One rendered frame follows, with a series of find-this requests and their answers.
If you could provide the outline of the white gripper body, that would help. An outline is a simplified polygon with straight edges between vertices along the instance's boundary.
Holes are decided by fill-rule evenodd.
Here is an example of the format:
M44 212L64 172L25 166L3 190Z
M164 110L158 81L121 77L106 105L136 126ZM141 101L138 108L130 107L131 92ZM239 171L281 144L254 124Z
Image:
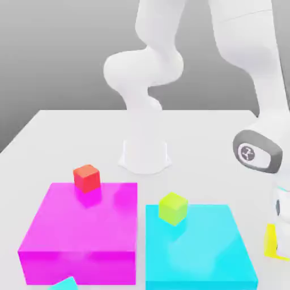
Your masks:
M276 236L278 254L281 256L290 256L290 224L277 223Z

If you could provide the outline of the small yellow cube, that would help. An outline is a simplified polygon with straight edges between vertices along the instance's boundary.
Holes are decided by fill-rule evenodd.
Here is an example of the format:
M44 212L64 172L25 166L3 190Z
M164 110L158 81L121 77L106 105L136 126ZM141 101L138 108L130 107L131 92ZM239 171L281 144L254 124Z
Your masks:
M264 237L264 255L265 257L275 258L283 261L290 261L290 258L277 255L277 238L274 224L267 224Z

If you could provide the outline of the small lime green cube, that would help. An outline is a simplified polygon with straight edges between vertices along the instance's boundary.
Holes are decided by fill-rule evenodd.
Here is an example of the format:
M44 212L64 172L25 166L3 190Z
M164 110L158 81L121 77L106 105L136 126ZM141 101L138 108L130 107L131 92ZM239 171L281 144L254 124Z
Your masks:
M176 193L168 193L159 202L159 218L177 226L187 216L188 200Z

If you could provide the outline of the small red cube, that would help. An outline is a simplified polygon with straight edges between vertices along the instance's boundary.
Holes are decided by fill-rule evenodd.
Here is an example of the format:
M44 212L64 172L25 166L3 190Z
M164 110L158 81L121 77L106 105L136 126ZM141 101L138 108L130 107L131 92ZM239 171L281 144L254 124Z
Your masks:
M100 188L100 172L91 164L73 170L74 184L83 193Z

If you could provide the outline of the small cyan cube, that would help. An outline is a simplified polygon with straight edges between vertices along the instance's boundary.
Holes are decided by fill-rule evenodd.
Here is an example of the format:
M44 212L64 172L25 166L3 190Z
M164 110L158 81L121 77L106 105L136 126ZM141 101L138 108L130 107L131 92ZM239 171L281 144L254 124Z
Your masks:
M55 285L51 285L48 290L78 290L78 285L75 279L70 276Z

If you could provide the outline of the large cyan box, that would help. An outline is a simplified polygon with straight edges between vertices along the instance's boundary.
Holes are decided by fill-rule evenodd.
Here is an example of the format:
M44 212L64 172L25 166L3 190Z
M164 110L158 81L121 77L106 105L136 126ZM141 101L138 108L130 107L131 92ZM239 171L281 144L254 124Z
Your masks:
M146 207L146 290L257 290L258 278L229 206L192 204L172 226Z

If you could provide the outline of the large magenta box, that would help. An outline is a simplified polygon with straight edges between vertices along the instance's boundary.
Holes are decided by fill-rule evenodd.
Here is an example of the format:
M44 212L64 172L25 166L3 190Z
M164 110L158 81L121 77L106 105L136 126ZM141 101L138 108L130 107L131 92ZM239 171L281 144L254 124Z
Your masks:
M136 283L138 185L53 183L18 250L28 285Z

